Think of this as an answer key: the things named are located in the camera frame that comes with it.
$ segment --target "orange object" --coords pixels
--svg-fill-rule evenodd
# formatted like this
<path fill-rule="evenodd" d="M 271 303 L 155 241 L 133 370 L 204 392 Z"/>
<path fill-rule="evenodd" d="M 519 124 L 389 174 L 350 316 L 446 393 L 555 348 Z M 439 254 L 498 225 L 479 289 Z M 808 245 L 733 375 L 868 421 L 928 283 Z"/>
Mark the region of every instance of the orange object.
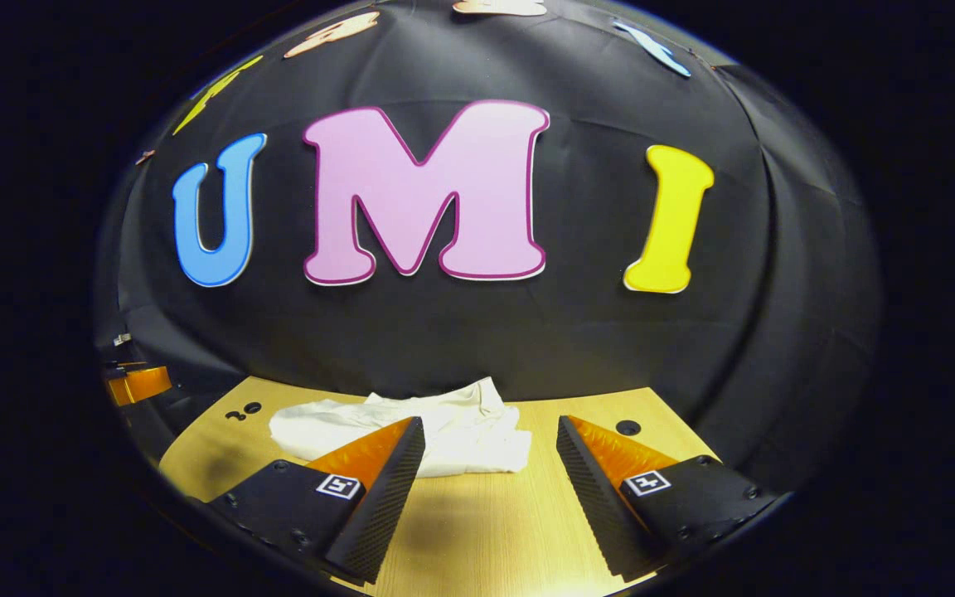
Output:
<path fill-rule="evenodd" d="M 167 367 L 156 366 L 129 371 L 125 377 L 109 379 L 106 385 L 117 405 L 130 405 L 171 388 L 172 381 L 167 377 Z"/>
<path fill-rule="evenodd" d="M 543 0 L 463 0 L 452 4 L 463 15 L 515 15 L 538 17 L 547 14 Z"/>
<path fill-rule="evenodd" d="M 677 464 L 677 460 L 667 457 L 665 454 L 655 449 L 649 449 L 647 446 L 625 438 L 624 435 L 615 434 L 610 430 L 604 430 L 599 425 L 594 425 L 587 420 L 577 419 L 576 416 L 568 416 L 568 419 L 577 429 L 577 434 L 584 440 L 584 445 L 588 446 L 598 462 L 599 468 L 614 487 L 614 491 L 621 494 L 621 483 L 625 479 L 657 471 L 660 468 L 666 468 Z"/>
<path fill-rule="evenodd" d="M 354 17 L 349 17 L 348 19 L 342 20 L 342 22 L 335 22 L 330 27 L 324 27 L 315 33 L 308 35 L 302 44 L 293 46 L 291 50 L 282 56 L 283 58 L 292 58 L 297 54 L 307 52 L 314 48 L 318 48 L 323 44 L 329 44 L 331 41 L 338 41 L 338 39 L 344 39 L 346 37 L 356 35 L 363 31 L 367 31 L 378 24 L 378 15 L 381 12 L 364 12 L 364 14 L 356 15 Z"/>
<path fill-rule="evenodd" d="M 414 416 L 409 416 L 408 419 L 386 425 L 381 430 L 315 458 L 308 462 L 307 466 L 331 475 L 360 479 L 360 483 L 363 483 L 363 487 L 369 492 L 413 418 Z"/>

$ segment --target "yellow letter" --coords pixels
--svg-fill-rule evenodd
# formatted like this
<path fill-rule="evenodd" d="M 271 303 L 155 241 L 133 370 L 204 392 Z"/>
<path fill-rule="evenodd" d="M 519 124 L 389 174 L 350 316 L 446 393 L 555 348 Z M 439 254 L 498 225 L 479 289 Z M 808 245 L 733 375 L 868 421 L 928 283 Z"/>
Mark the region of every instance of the yellow letter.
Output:
<path fill-rule="evenodd" d="M 655 216 L 643 254 L 625 270 L 625 288 L 677 294 L 691 280 L 687 254 L 702 193 L 713 186 L 713 170 L 694 155 L 668 146 L 648 148 L 647 163 L 658 174 Z"/>
<path fill-rule="evenodd" d="M 228 72 L 227 75 L 223 75 L 223 78 L 220 78 L 220 80 L 217 80 L 216 83 L 213 83 L 212 85 L 210 85 L 208 88 L 208 91 L 205 91 L 205 94 L 201 96 L 201 99 L 198 99 L 197 103 L 194 104 L 194 107 L 190 109 L 190 114 L 187 114 L 186 118 L 183 118 L 182 122 L 178 126 L 176 126 L 175 133 L 182 131 L 183 126 L 186 126 L 187 124 L 189 124 L 191 120 L 193 120 L 198 114 L 200 114 L 201 111 L 205 109 L 205 104 L 208 103 L 208 101 L 211 100 L 213 97 L 216 97 L 216 94 L 219 94 L 220 91 L 223 91 L 223 89 L 227 85 L 230 85 L 231 81 L 234 80 L 236 76 L 238 76 L 239 72 L 242 72 L 243 70 L 250 68 L 250 66 L 257 64 L 257 61 L 260 61 L 260 58 L 262 57 L 264 56 L 257 56 L 253 58 L 253 60 L 247 61 L 247 63 L 243 64 L 242 66 L 238 68 L 235 68 L 235 70 L 231 72 Z"/>

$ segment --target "black plastic mount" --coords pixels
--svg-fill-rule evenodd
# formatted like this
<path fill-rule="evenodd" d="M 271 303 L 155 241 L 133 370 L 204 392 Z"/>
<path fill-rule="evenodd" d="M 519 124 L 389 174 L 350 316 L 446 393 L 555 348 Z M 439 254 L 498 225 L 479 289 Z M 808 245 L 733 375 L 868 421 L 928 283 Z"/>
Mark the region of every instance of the black plastic mount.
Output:
<path fill-rule="evenodd" d="M 630 477 L 620 490 L 647 529 L 667 546 L 660 565 L 691 558 L 779 498 L 709 456 Z"/>
<path fill-rule="evenodd" d="M 415 417 L 371 488 L 276 460 L 207 506 L 289 559 L 363 586 L 378 579 L 424 451 Z"/>
<path fill-rule="evenodd" d="M 618 494 L 567 416 L 556 447 L 610 574 L 626 582 L 697 556 L 779 498 L 709 456 L 625 479 Z"/>
<path fill-rule="evenodd" d="M 102 371 L 103 377 L 106 379 L 120 379 L 122 377 L 128 377 L 128 369 L 125 367 L 118 366 L 118 364 L 106 364 L 105 369 Z"/>

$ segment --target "hole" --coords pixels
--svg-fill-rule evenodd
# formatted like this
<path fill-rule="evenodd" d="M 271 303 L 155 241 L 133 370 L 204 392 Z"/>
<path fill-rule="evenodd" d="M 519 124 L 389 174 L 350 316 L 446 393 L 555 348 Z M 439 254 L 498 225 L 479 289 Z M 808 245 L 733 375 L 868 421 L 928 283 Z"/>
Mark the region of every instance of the hole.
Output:
<path fill-rule="evenodd" d="M 617 430 L 621 435 L 639 434 L 640 424 L 636 420 L 619 420 Z"/>

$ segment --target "foam letter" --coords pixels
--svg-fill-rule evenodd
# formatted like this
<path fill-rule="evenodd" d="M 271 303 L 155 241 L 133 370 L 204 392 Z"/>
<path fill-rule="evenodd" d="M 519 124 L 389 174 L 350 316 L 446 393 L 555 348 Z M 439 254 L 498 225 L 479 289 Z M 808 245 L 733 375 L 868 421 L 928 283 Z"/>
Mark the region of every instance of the foam letter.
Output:
<path fill-rule="evenodd" d="M 223 242 L 215 250 L 207 249 L 201 242 L 197 224 L 198 188 L 205 180 L 208 165 L 198 163 L 175 181 L 175 250 L 182 271 L 194 284 L 225 286 L 235 282 L 249 264 L 253 253 L 253 158 L 266 141 L 268 135 L 256 133 L 236 140 L 220 152 L 216 166 L 223 170 L 224 231 Z"/>
<path fill-rule="evenodd" d="M 659 44 L 658 41 L 654 41 L 644 31 L 640 31 L 636 29 L 636 27 L 629 27 L 627 24 L 621 22 L 614 22 L 614 26 L 632 35 L 633 39 L 636 39 L 637 44 L 643 46 L 643 49 L 647 50 L 648 54 L 651 54 L 651 56 L 655 57 L 656 60 L 660 61 L 663 65 L 673 69 L 679 76 L 685 76 L 686 78 L 687 76 L 691 76 L 691 72 L 687 70 L 687 68 L 680 65 L 678 61 L 673 60 L 672 50 Z"/>
<path fill-rule="evenodd" d="M 452 4 L 463 15 L 515 15 L 538 17 L 547 14 L 543 0 L 463 0 Z"/>
<path fill-rule="evenodd" d="M 356 209 L 402 275 L 413 275 L 448 202 L 455 237 L 441 269 L 459 279 L 526 279 L 545 267 L 533 241 L 531 174 L 536 138 L 550 117 L 519 102 L 463 107 L 429 150 L 414 159 L 381 109 L 346 110 L 308 126 L 316 147 L 315 252 L 304 275 L 315 284 L 357 284 L 375 256 L 356 238 Z"/>
<path fill-rule="evenodd" d="M 230 85 L 232 80 L 235 80 L 236 76 L 238 76 L 240 72 L 242 72 L 243 70 L 247 68 L 250 68 L 250 66 L 254 64 L 257 64 L 258 61 L 260 61 L 260 58 L 262 57 L 264 57 L 263 54 L 261 54 L 261 56 L 257 56 L 253 58 L 253 60 L 251 61 L 247 61 L 247 63 L 243 64 L 242 66 L 238 68 L 235 68 L 235 70 L 231 72 L 228 72 L 227 75 L 223 75 L 223 78 L 220 78 L 219 80 L 216 81 L 216 83 L 213 83 L 209 87 L 209 90 L 205 91 L 205 94 L 201 96 L 201 99 L 197 100 L 197 103 L 194 104 L 194 107 L 190 109 L 190 112 L 187 114 L 186 118 L 183 118 L 182 122 L 178 126 L 176 126 L 175 131 L 172 133 L 172 136 L 174 137 L 175 133 L 182 131 L 183 126 L 186 126 L 187 124 L 190 123 L 191 120 L 196 118 L 197 115 L 200 114 L 202 110 L 205 109 L 205 104 L 207 104 L 208 101 L 211 100 L 212 98 L 215 98 L 216 95 L 220 93 L 220 91 L 223 91 L 227 87 L 227 85 Z"/>
<path fill-rule="evenodd" d="M 378 24 L 379 14 L 378 11 L 364 12 L 364 14 L 349 17 L 348 19 L 342 20 L 342 22 L 335 22 L 330 27 L 323 27 L 321 30 L 308 35 L 308 37 L 304 38 L 303 42 L 293 46 L 293 49 L 289 50 L 282 57 L 292 58 L 297 54 L 318 48 L 323 44 L 329 44 L 331 41 L 338 41 L 338 39 L 344 39 L 367 31 Z"/>
<path fill-rule="evenodd" d="M 713 170 L 694 155 L 667 146 L 648 148 L 647 163 L 658 174 L 655 215 L 643 254 L 625 270 L 625 288 L 677 294 L 691 280 L 687 254 L 702 193 L 713 186 Z"/>

